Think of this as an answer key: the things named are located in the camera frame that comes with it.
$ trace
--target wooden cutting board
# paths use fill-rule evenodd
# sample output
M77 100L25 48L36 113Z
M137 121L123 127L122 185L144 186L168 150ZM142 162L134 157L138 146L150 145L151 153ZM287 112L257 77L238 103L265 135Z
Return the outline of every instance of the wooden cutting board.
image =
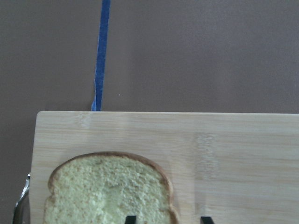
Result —
M80 154L123 151L161 165L182 224L299 220L299 115L40 112L30 184L31 223L43 222L49 175Z

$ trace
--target black object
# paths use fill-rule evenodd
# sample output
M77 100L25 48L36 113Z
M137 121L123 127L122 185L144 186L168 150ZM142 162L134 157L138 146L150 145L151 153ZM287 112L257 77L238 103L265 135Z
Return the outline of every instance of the black object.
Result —
M125 224L135 224L136 216L127 216Z
M200 224L214 224L213 219L211 217L200 217Z

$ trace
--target silver metal object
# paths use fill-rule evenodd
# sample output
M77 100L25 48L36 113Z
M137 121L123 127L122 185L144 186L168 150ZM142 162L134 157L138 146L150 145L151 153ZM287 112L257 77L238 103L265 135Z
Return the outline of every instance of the silver metal object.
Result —
M30 174L27 175L25 187L21 193L20 199L17 201L14 207L14 216L12 224L22 224L23 223L23 213L24 213L24 201L28 197L30 187Z

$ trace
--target blue tape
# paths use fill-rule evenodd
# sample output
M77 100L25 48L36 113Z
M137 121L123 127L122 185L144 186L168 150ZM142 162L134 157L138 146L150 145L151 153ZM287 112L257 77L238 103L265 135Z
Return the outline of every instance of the blue tape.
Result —
M109 13L110 13L110 0L103 0L101 21L100 21L99 42L98 42L97 64L95 68L95 79L94 79L95 93L94 93L94 100L92 104L92 111L101 111L101 107L102 107L102 94L103 94L103 84L104 84Z

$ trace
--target blue line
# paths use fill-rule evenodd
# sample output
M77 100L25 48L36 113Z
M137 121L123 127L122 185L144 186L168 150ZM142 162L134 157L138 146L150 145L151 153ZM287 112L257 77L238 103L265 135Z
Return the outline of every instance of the blue line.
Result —
M95 79L94 79L95 94L94 94L94 100L92 104L92 111L101 111L101 107L102 107L102 94L103 94L103 84L104 84L109 12L110 12L110 0L103 0L101 21L100 21L99 42L98 42L97 64L95 68Z

